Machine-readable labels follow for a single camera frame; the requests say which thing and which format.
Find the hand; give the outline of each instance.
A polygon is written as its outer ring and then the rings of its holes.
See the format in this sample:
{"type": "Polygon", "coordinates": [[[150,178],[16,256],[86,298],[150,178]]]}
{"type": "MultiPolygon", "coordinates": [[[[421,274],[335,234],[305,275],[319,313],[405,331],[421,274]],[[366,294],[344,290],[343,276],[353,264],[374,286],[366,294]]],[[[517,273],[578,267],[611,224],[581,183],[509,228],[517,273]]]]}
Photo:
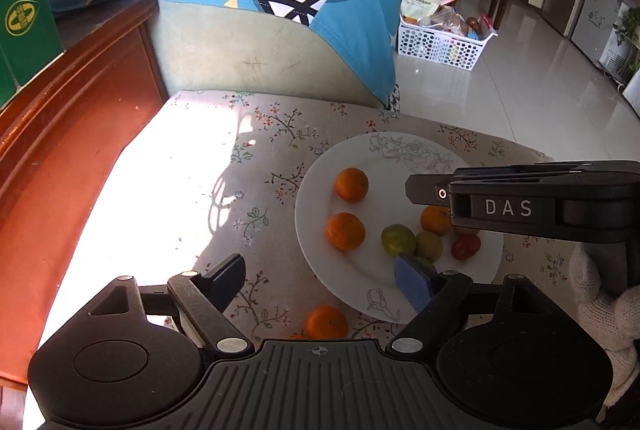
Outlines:
{"type": "Polygon", "coordinates": [[[578,304],[578,323],[605,350],[613,365],[613,384],[604,404],[613,406],[640,372],[634,340],[640,338],[640,286],[617,300],[601,290],[600,273],[584,246],[569,262],[569,282],[578,304]]]}

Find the yellow fruit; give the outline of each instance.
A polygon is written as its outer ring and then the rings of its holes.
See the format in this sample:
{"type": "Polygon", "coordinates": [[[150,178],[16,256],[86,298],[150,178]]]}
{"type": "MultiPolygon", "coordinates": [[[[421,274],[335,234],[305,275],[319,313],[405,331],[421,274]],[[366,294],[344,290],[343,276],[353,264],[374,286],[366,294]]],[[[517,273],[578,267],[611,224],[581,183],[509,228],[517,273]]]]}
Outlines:
{"type": "Polygon", "coordinates": [[[417,245],[414,232],[402,224],[392,224],[382,230],[382,247],[389,256],[401,253],[414,254],[417,245]]]}
{"type": "Polygon", "coordinates": [[[418,243],[415,255],[437,262],[442,256],[442,239],[431,232],[420,232],[415,238],[418,243]]]}

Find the red tomato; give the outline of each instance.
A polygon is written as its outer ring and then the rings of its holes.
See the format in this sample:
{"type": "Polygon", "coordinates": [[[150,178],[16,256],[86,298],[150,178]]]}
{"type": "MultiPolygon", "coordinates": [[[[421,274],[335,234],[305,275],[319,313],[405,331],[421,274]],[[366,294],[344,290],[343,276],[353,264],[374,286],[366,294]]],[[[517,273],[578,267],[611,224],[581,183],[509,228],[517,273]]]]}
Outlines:
{"type": "Polygon", "coordinates": [[[477,235],[460,235],[451,247],[451,256],[456,260],[466,260],[480,251],[482,242],[477,235]]]}

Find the green fruit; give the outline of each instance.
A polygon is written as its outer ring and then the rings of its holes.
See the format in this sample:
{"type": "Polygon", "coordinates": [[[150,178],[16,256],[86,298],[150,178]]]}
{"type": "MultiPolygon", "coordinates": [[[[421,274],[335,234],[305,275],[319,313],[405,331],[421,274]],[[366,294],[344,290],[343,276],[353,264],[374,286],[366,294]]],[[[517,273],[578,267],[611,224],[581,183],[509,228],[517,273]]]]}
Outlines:
{"type": "Polygon", "coordinates": [[[417,249],[415,255],[437,262],[442,256],[442,239],[435,233],[420,232],[416,236],[417,249]]]}
{"type": "Polygon", "coordinates": [[[454,226],[453,231],[458,235],[477,235],[480,233],[480,230],[476,230],[475,228],[463,228],[462,226],[454,226]]]}
{"type": "Polygon", "coordinates": [[[424,258],[423,256],[416,256],[415,259],[420,262],[424,267],[436,272],[436,267],[433,265],[433,262],[428,258],[424,258]]]}
{"type": "Polygon", "coordinates": [[[417,242],[414,232],[402,224],[392,224],[382,230],[382,247],[389,256],[401,253],[414,254],[417,242]]]}

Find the white plastic basket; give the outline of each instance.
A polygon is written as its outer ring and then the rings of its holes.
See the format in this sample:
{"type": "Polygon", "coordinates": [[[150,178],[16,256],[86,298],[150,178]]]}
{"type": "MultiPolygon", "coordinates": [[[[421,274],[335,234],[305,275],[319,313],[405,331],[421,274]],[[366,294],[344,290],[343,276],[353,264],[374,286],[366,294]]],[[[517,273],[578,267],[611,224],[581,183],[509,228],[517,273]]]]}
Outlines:
{"type": "Polygon", "coordinates": [[[470,71],[484,46],[496,34],[484,16],[479,20],[482,40],[471,40],[446,31],[408,24],[402,17],[398,28],[398,54],[423,58],[470,71]]]}

